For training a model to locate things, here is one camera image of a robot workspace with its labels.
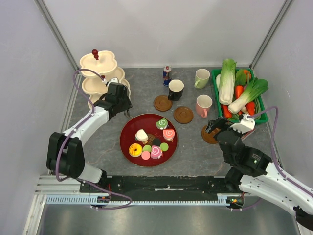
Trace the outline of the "brown wooden coaster middle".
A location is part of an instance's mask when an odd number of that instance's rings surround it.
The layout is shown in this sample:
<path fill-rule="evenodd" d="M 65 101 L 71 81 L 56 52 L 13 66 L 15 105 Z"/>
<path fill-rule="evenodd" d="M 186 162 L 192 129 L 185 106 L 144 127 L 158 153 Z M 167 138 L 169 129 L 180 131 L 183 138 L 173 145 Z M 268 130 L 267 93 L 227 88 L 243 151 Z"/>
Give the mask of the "brown wooden coaster middle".
<path fill-rule="evenodd" d="M 179 106 L 174 110 L 174 119 L 178 123 L 188 124 L 193 120 L 193 112 L 189 107 Z"/>

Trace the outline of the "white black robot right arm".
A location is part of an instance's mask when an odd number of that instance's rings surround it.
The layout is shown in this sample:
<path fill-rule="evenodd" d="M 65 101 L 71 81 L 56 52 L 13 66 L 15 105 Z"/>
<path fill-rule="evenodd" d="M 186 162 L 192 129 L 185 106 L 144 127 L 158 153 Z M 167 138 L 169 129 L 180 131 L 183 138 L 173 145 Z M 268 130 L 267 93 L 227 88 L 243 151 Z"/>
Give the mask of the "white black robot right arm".
<path fill-rule="evenodd" d="M 243 115 L 237 123 L 219 117 L 206 126 L 205 132 L 219 144 L 224 161 L 231 166 L 224 180 L 225 189 L 231 193 L 239 190 L 269 201 L 312 230 L 312 188 L 288 174 L 274 158 L 243 144 L 242 136 L 254 127 L 255 120 L 248 115 Z"/>

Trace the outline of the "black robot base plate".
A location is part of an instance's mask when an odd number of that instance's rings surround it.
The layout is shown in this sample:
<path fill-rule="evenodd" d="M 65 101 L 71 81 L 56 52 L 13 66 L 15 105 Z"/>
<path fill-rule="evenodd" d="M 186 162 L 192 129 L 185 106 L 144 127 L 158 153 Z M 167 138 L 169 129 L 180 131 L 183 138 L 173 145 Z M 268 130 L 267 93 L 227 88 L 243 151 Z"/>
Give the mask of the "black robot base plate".
<path fill-rule="evenodd" d="M 106 190 L 126 194 L 143 191 L 199 191 L 211 194 L 242 194 L 237 190 L 229 190 L 224 182 L 224 176 L 108 176 L 103 185 Z"/>

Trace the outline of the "black sandwich cookie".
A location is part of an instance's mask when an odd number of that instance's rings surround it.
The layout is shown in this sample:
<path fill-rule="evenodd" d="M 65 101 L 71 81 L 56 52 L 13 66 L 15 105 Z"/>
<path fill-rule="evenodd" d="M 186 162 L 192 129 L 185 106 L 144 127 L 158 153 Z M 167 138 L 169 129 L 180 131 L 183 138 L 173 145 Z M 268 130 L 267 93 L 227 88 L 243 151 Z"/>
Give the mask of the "black sandwich cookie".
<path fill-rule="evenodd" d="M 159 138 L 155 138 L 155 139 L 152 141 L 152 145 L 160 146 L 160 145 L 161 145 L 161 140 L 160 140 Z"/>

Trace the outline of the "hot pink swirl roll cake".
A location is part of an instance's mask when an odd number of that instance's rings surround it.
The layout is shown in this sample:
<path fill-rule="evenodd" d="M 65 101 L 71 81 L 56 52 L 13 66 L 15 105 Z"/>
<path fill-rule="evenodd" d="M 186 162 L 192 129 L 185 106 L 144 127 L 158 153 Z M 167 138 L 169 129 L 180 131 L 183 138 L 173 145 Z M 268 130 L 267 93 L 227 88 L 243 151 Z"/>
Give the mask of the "hot pink swirl roll cake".
<path fill-rule="evenodd" d="M 162 149 L 160 146 L 153 145 L 151 149 L 151 158 L 152 159 L 160 159 L 162 156 Z"/>

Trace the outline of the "white cream sandwich bun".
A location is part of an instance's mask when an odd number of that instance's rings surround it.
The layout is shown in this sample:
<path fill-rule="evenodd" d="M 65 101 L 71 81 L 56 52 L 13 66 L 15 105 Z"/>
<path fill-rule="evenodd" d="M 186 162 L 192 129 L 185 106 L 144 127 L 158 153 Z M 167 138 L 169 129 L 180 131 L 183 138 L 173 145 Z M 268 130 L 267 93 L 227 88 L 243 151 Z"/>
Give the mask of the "white cream sandwich bun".
<path fill-rule="evenodd" d="M 140 142 L 146 142 L 149 137 L 143 129 L 140 129 L 135 133 L 135 139 Z"/>

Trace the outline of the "light green mug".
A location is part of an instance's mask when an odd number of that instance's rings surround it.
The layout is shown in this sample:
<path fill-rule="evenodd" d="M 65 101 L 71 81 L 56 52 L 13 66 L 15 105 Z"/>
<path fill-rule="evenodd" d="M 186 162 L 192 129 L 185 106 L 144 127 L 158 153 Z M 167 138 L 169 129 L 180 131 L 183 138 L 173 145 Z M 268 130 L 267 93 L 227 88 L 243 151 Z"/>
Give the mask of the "light green mug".
<path fill-rule="evenodd" d="M 194 87 L 196 89 L 202 89 L 208 83 L 210 78 L 210 72 L 206 69 L 198 69 L 195 73 Z"/>

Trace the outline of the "silver metal serving tongs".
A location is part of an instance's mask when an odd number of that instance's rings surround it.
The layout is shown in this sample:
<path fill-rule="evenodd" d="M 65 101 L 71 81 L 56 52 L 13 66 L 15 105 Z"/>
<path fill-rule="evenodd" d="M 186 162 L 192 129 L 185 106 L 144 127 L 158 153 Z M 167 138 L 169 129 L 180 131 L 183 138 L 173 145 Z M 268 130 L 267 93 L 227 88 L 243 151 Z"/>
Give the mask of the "silver metal serving tongs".
<path fill-rule="evenodd" d="M 130 115 L 129 109 L 127 109 L 127 110 L 124 111 L 124 115 L 125 115 L 127 118 L 132 118 L 132 116 Z"/>

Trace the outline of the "cream three-tier dessert stand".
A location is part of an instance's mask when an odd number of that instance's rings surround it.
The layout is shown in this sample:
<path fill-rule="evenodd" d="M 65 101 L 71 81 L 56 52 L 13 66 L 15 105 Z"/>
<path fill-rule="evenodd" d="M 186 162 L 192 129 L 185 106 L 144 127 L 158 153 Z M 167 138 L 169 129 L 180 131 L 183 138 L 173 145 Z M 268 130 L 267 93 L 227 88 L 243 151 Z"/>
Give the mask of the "cream three-tier dessert stand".
<path fill-rule="evenodd" d="M 118 79 L 119 83 L 128 87 L 128 96 L 131 95 L 130 84 L 125 79 L 125 72 L 118 66 L 113 52 L 93 49 L 91 53 L 84 55 L 80 59 L 80 66 L 82 69 L 89 69 L 98 73 L 106 81 L 114 78 Z M 102 94 L 106 93 L 108 87 L 103 83 L 101 78 L 90 71 L 82 71 L 81 74 L 85 78 L 82 82 L 82 89 L 84 93 L 89 95 L 90 102 L 88 102 L 88 107 L 91 108 L 91 104 L 95 103 Z"/>

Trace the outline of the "pink mug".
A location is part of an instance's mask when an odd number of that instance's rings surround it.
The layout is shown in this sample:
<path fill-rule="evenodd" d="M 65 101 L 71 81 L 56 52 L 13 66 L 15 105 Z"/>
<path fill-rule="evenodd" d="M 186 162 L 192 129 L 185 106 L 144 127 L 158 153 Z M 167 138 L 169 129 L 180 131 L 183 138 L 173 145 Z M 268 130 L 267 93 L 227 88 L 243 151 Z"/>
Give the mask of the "pink mug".
<path fill-rule="evenodd" d="M 196 113 L 200 115 L 202 118 L 206 118 L 208 116 L 208 112 L 213 104 L 212 98 L 208 95 L 199 95 L 196 99 Z"/>

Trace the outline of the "pink macaron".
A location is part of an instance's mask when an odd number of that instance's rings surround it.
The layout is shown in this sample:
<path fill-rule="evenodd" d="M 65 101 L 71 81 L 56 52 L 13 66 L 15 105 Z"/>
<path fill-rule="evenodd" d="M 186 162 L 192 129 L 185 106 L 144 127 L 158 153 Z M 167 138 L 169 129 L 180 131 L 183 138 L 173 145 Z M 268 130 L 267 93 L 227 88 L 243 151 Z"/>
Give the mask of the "pink macaron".
<path fill-rule="evenodd" d="M 151 158 L 151 152 L 149 152 L 149 151 L 143 151 L 142 153 L 141 153 L 141 157 L 142 157 L 142 159 L 143 160 L 149 160 L 150 158 Z"/>

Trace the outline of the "yellow frosted donut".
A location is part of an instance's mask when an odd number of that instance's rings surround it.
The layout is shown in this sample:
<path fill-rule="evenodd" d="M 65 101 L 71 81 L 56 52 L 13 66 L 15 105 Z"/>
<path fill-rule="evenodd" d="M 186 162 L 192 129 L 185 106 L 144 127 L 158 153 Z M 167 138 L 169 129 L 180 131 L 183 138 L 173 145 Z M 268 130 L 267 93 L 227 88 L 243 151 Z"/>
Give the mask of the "yellow frosted donut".
<path fill-rule="evenodd" d="M 132 157 L 139 157 L 142 154 L 142 151 L 143 151 L 143 148 L 138 143 L 131 144 L 128 150 L 129 154 Z"/>

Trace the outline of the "green plastic crate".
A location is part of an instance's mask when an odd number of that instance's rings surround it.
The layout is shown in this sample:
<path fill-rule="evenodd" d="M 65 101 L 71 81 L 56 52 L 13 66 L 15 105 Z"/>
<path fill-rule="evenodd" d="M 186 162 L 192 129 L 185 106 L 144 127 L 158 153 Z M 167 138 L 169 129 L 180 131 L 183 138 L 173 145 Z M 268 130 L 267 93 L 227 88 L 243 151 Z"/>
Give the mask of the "green plastic crate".
<path fill-rule="evenodd" d="M 219 102 L 218 89 L 217 89 L 217 83 L 216 83 L 216 77 L 220 73 L 221 73 L 221 68 L 213 69 L 212 72 L 211 72 L 212 82 L 213 82 L 213 85 L 214 85 L 214 92 L 215 92 L 215 95 L 214 95 L 215 100 L 213 101 L 213 104 L 216 106 L 216 108 L 218 110 L 218 117 L 221 117 L 223 115 L 223 110 L 222 110 L 221 104 Z M 259 102 L 260 102 L 260 105 L 261 105 L 261 111 L 263 111 L 265 109 L 265 107 L 264 107 L 262 98 L 259 96 L 257 99 L 259 99 Z M 256 125 L 267 123 L 267 122 L 268 122 L 268 116 L 267 116 L 266 113 L 261 114 L 260 116 L 258 116 L 255 119 Z"/>

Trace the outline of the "green macaron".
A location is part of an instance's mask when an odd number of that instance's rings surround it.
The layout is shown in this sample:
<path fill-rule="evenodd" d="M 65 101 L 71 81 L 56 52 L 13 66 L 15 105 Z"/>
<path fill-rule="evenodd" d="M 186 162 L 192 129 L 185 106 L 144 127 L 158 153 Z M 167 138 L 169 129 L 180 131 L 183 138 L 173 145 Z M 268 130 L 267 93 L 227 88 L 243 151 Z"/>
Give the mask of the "green macaron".
<path fill-rule="evenodd" d="M 165 142 L 160 144 L 160 148 L 163 152 L 166 152 L 169 149 L 169 145 Z"/>
<path fill-rule="evenodd" d="M 150 145 L 144 145 L 143 146 L 143 151 L 148 151 L 148 152 L 151 152 L 152 151 L 152 147 Z"/>

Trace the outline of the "brown wooden coaster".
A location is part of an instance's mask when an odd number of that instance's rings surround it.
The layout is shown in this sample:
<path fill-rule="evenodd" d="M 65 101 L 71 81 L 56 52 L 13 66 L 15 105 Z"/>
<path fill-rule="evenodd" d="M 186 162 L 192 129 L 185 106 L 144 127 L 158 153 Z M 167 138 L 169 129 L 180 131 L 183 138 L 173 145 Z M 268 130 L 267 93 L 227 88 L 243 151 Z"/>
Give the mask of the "brown wooden coaster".
<path fill-rule="evenodd" d="M 218 134 L 221 130 L 219 128 L 216 128 L 213 130 L 211 133 L 206 132 L 207 126 L 204 126 L 202 131 L 201 131 L 201 136 L 203 140 L 209 144 L 217 144 L 218 141 L 215 140 L 214 136 Z"/>
<path fill-rule="evenodd" d="M 172 108 L 173 102 L 166 95 L 159 95 L 154 99 L 154 108 L 158 111 L 165 112 Z"/>
<path fill-rule="evenodd" d="M 189 107 L 179 106 L 174 110 L 174 119 L 178 123 L 188 124 L 193 120 L 193 112 Z"/>

